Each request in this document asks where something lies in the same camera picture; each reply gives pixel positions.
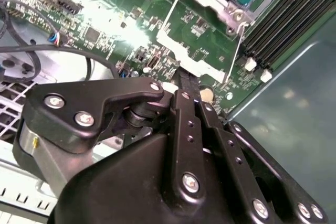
cable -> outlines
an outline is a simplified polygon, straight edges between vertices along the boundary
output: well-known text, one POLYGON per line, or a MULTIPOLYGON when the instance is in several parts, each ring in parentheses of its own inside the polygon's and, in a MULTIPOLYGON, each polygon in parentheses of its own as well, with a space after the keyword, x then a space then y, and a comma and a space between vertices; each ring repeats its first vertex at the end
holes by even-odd
MULTIPOLYGON (((16 3, 18 5, 22 5, 22 6, 26 7, 27 9, 30 9, 34 13, 36 13, 39 17, 41 17, 49 25, 49 27, 54 32, 54 35, 49 39, 49 41, 52 42, 54 45, 59 46, 59 42, 60 42, 59 31, 51 23, 51 21, 47 17, 45 17, 39 10, 34 9, 33 7, 27 5, 27 4, 25 4, 25 3, 23 3, 19 0, 0 0, 0 2, 16 3)), ((10 26, 11 29, 8 29, 8 30, 9 30, 10 34, 12 35, 12 37, 16 40, 16 42, 21 46, 28 46, 28 44, 15 31, 15 29, 12 25, 12 22, 9 18, 9 14, 8 14, 6 8, 2 5, 0 5, 0 9, 3 12, 4 20, 7 20, 7 22, 4 22, 3 27, 0 29, 0 39, 5 34, 7 27, 10 26)), ((53 48, 53 50, 55 50, 55 51, 67 51, 66 49, 65 50, 57 50, 56 48, 53 48)), ((33 62, 33 65, 34 65, 34 68, 35 68, 34 75, 32 77, 29 77, 29 78, 14 78, 14 77, 5 76, 7 82, 27 82, 27 81, 33 80, 36 76, 39 75, 39 73, 41 71, 41 62, 40 62, 37 54, 33 51, 34 50, 31 50, 31 51, 29 50, 29 51, 27 51, 27 54, 29 55, 31 61, 33 62)), ((84 55, 84 56, 85 56, 85 54, 90 54, 88 52, 84 52, 84 51, 80 51, 80 50, 76 50, 76 51, 82 52, 80 55, 84 55)), ((90 58, 92 58, 92 57, 87 57, 86 58, 86 63, 87 63, 87 74, 86 74, 86 77, 85 77, 86 81, 88 81, 90 79, 91 75, 92 75, 92 64, 91 64, 90 58)), ((102 64, 104 66, 106 66, 107 68, 109 68, 111 70, 113 76, 115 78, 117 78, 119 75, 118 75, 118 71, 117 71, 116 67, 113 64, 109 63, 108 61, 105 61, 105 63, 107 65, 105 65, 104 63, 102 63, 102 64)))
POLYGON ((89 59, 95 60, 103 66, 107 67, 114 78, 118 78, 118 70, 115 65, 104 58, 97 56, 91 52, 82 51, 72 47, 55 47, 53 45, 31 45, 31 46, 15 46, 15 47, 0 47, 0 54, 5 52, 29 52, 29 51, 62 51, 72 54, 82 55, 89 59))
POLYGON ((52 22, 47 17, 45 17, 39 10, 31 7, 30 5, 27 5, 26 3, 21 2, 20 0, 0 0, 0 2, 4 2, 4 3, 12 2, 12 3, 18 4, 18 5, 22 5, 22 6, 26 7, 27 9, 31 10, 32 12, 34 12, 35 14, 37 14, 40 18, 42 18, 48 24, 48 26, 54 32, 55 39, 54 39, 54 41, 50 41, 50 42, 53 42, 54 45, 59 46, 59 39, 60 39, 59 31, 52 24, 52 22))
MULTIPOLYGON (((15 41, 20 46, 28 46, 28 44, 16 32, 10 18, 7 22, 7 29, 8 29, 9 34, 13 37, 13 39, 15 39, 15 41)), ((40 61, 40 58, 38 57, 38 55, 35 52, 32 52, 32 51, 27 52, 27 55, 30 58, 31 62, 33 63, 34 74, 30 77, 27 77, 27 78, 26 77, 16 78, 16 77, 4 76, 4 81, 6 81, 6 82, 28 82, 28 81, 34 80, 41 73, 41 61, 40 61)))
POLYGON ((85 59, 86 59, 86 76, 84 81, 89 81, 92 75, 92 64, 90 58, 85 57, 85 59))
MULTIPOLYGON (((4 24, 6 25, 6 28, 8 29, 9 34, 15 39, 15 41, 21 45, 21 46, 27 46, 28 44, 20 37, 20 35, 16 32, 16 30, 13 27, 12 21, 10 19, 10 16, 8 14, 8 11, 5 6, 0 4, 0 10, 5 14, 4 15, 4 24)), ((28 82, 33 79, 35 79, 41 72, 41 62, 38 58, 37 54, 34 52, 27 52, 30 60, 33 63, 34 66, 34 75, 28 78, 17 78, 17 77, 11 77, 11 76, 4 76, 4 81, 6 82, 28 82)))
POLYGON ((0 29, 0 39, 1 39, 7 31, 7 24, 6 24, 5 21, 9 20, 9 14, 8 14, 8 11, 6 10, 6 8, 2 5, 0 5, 0 10, 1 10, 1 13, 2 13, 3 21, 4 21, 4 24, 2 25, 2 27, 0 29))

black dimm slot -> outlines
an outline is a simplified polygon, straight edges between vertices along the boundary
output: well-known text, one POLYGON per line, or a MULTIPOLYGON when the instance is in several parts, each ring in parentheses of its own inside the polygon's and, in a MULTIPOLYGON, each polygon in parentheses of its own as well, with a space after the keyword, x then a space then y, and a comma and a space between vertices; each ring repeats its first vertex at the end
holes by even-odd
POLYGON ((272 65, 283 53, 286 52, 296 41, 297 38, 303 35, 306 31, 309 30, 312 24, 316 22, 319 18, 321 18, 332 6, 334 6, 335 0, 330 0, 328 4, 323 6, 319 12, 314 13, 314 17, 312 17, 308 22, 304 23, 302 27, 297 31, 295 36, 291 36, 289 40, 284 41, 283 43, 286 44, 284 47, 280 48, 279 51, 274 53, 273 57, 269 60, 269 65, 272 65))
MULTIPOLYGON (((311 3, 311 6, 309 6, 309 12, 314 13, 316 10, 319 10, 321 8, 321 5, 323 5, 325 0, 318 1, 311 3)), ((302 24, 304 24, 309 16, 301 16, 297 18, 298 22, 295 24, 295 26, 287 26, 287 29, 282 32, 281 36, 276 37, 276 41, 273 43, 273 46, 267 48, 267 50, 264 50, 259 57, 262 59, 262 62, 267 62, 269 64, 269 61, 274 58, 272 53, 276 50, 276 48, 279 48, 281 44, 283 44, 284 41, 286 41, 292 34, 293 34, 293 27, 299 27, 302 24)))
POLYGON ((281 29, 275 33, 271 39, 267 40, 266 50, 266 46, 263 46, 262 49, 258 51, 258 59, 267 61, 271 56, 268 53, 273 50, 273 48, 276 47, 282 40, 284 40, 284 37, 290 36, 292 28, 299 26, 307 18, 306 12, 312 12, 312 10, 315 10, 321 4, 321 1, 322 0, 309 1, 307 2, 307 5, 303 5, 300 9, 296 10, 295 13, 288 14, 288 16, 291 18, 284 24, 280 24, 281 29))
POLYGON ((269 43, 265 43, 267 41, 272 41, 275 39, 275 36, 277 36, 283 29, 285 25, 287 25, 290 21, 296 21, 294 18, 295 14, 299 11, 301 11, 306 4, 309 3, 310 0, 295 0, 291 6, 289 6, 288 10, 286 10, 286 13, 284 15, 281 15, 279 17, 280 20, 277 21, 277 24, 274 26, 270 26, 269 32, 266 34, 267 38, 262 38, 263 43, 259 44, 258 46, 253 47, 253 51, 256 55, 259 55, 259 53, 264 50, 264 48, 269 46, 269 43), (299 8, 297 8, 299 5, 296 5, 296 3, 304 3, 299 8))
POLYGON ((292 12, 294 12, 298 6, 302 3, 306 3, 308 0, 293 0, 288 6, 286 6, 281 13, 277 13, 277 18, 268 24, 267 31, 261 33, 256 41, 253 41, 252 44, 249 44, 248 47, 252 48, 255 54, 258 54, 262 47, 266 46, 266 41, 272 36, 272 34, 282 27, 284 20, 287 20, 288 17, 292 17, 292 12))
POLYGON ((312 9, 315 9, 316 5, 321 4, 321 2, 323 2, 323 0, 312 0, 310 2, 307 2, 307 5, 304 5, 304 9, 301 8, 297 10, 295 14, 291 13, 290 14, 291 18, 289 21, 292 20, 292 23, 286 22, 286 24, 284 23, 279 24, 279 27, 281 27, 281 29, 279 30, 277 34, 275 34, 274 37, 272 37, 273 41, 272 40, 265 41, 268 47, 266 50, 260 51, 257 57, 261 58, 262 60, 267 60, 265 58, 265 53, 268 52, 272 48, 272 45, 278 44, 279 41, 283 39, 283 36, 288 35, 288 33, 291 33, 292 28, 298 26, 298 24, 303 22, 303 20, 307 18, 307 14, 312 12, 312 9))
POLYGON ((256 37, 262 35, 263 30, 269 28, 270 22, 277 19, 278 13, 281 9, 291 3, 293 0, 280 0, 277 5, 270 11, 270 13, 262 20, 262 22, 251 32, 251 34, 244 40, 247 47, 251 47, 256 42, 256 37))

silver screw head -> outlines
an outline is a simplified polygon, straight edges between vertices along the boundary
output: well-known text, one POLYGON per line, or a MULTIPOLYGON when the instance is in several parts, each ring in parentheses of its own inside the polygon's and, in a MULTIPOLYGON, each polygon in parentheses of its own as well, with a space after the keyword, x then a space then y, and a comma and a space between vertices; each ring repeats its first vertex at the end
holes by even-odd
POLYGON ((241 128, 238 126, 238 124, 234 124, 233 127, 235 128, 236 131, 242 132, 241 128))
POLYGON ((307 219, 309 219, 310 218, 310 212, 305 207, 305 205, 302 204, 302 203, 298 203, 298 207, 299 207, 299 210, 302 213, 302 215, 305 216, 307 219))
POLYGON ((75 115, 75 121, 76 123, 78 123, 80 126, 83 126, 83 127, 93 126, 95 122, 92 115, 88 112, 78 112, 75 115))
POLYGON ((208 103, 205 104, 205 108, 206 108, 206 110, 209 110, 209 111, 212 110, 212 107, 211 107, 210 104, 208 104, 208 103))
POLYGON ((186 92, 182 92, 182 96, 185 98, 185 99, 190 99, 190 96, 186 93, 186 92))
POLYGON ((253 201, 253 207, 260 217, 262 217, 263 219, 268 218, 267 208, 265 207, 265 205, 259 199, 255 199, 253 201))
POLYGON ((155 91, 160 90, 160 87, 154 82, 151 83, 151 88, 154 89, 155 91))
POLYGON ((199 190, 199 184, 197 179, 191 174, 184 174, 182 178, 183 186, 191 193, 196 193, 199 190))
POLYGON ((60 109, 65 105, 64 100, 57 95, 49 95, 44 99, 45 105, 52 109, 60 109))
POLYGON ((313 210, 313 213, 316 215, 317 218, 323 219, 323 214, 317 206, 311 205, 311 209, 313 210))

green circuit board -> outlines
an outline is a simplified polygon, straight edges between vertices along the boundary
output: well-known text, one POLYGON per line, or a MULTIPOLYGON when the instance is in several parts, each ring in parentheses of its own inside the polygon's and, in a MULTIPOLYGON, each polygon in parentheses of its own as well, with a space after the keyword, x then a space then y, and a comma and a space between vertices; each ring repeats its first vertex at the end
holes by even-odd
MULTIPOLYGON (((67 43, 82 50, 90 50, 116 64, 122 69, 130 66, 130 72, 150 76, 159 81, 169 81, 179 62, 173 53, 156 41, 157 33, 174 0, 72 0, 82 5, 80 13, 74 15, 55 8, 53 0, 21 0, 35 7, 50 18, 60 32, 68 37, 67 43), (136 55, 145 50, 144 59, 136 55), (149 72, 143 72, 153 59, 157 62, 149 72)), ((253 9, 263 0, 254 0, 253 9)), ((42 19, 29 10, 10 4, 10 14, 50 31, 42 19)), ((312 33, 312 27, 304 38, 312 33)), ((188 49, 195 61, 204 60, 217 70, 228 72, 237 47, 237 36, 228 35, 226 25, 214 11, 201 7, 194 0, 180 0, 170 19, 168 35, 188 49)), ((289 54, 279 62, 284 62, 289 54)), ((219 83, 210 76, 200 78, 201 85, 214 89, 217 111, 231 111, 260 84, 260 74, 250 73, 240 66, 234 66, 227 83, 219 83)))

ram slot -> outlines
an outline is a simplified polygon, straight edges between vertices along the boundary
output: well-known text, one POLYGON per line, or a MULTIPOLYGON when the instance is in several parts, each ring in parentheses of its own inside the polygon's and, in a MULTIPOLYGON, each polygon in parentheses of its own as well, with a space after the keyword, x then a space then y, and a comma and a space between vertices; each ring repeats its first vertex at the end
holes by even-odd
POLYGON ((300 8, 295 8, 291 12, 288 13, 289 19, 285 19, 284 22, 278 24, 281 29, 275 31, 275 33, 271 34, 270 38, 265 39, 266 44, 264 44, 261 48, 254 48, 254 51, 257 55, 257 60, 267 61, 269 57, 269 51, 284 40, 285 36, 290 36, 293 31, 293 28, 297 27, 302 23, 306 18, 307 15, 314 10, 316 10, 317 5, 320 5, 323 0, 302 0, 304 5, 300 8))
POLYGON ((334 6, 334 4, 335 0, 326 1, 326 4, 321 6, 317 12, 313 13, 311 15, 312 17, 307 22, 301 24, 301 26, 296 29, 294 36, 291 36, 283 41, 282 44, 285 46, 280 47, 280 50, 274 50, 271 53, 272 57, 269 59, 269 65, 272 65, 283 53, 285 53, 286 50, 288 50, 297 41, 297 38, 302 36, 311 27, 311 25, 318 21, 331 7, 334 6))
POLYGON ((253 48, 253 46, 260 42, 262 36, 267 30, 276 25, 277 20, 281 15, 289 8, 294 0, 280 0, 277 5, 266 15, 266 17, 258 24, 253 31, 244 40, 244 45, 247 48, 253 48))
POLYGON ((278 33, 282 31, 283 27, 287 25, 289 22, 291 22, 291 25, 293 26, 294 23, 296 22, 295 20, 296 14, 301 12, 302 9, 304 9, 305 6, 308 5, 310 1, 311 0, 294 0, 292 2, 292 5, 290 5, 289 8, 286 9, 286 12, 279 17, 277 23, 271 26, 267 34, 265 34, 265 36, 261 38, 262 43, 253 46, 253 51, 255 52, 255 54, 258 55, 262 50, 264 50, 265 47, 268 47, 269 43, 273 39, 276 39, 278 33))

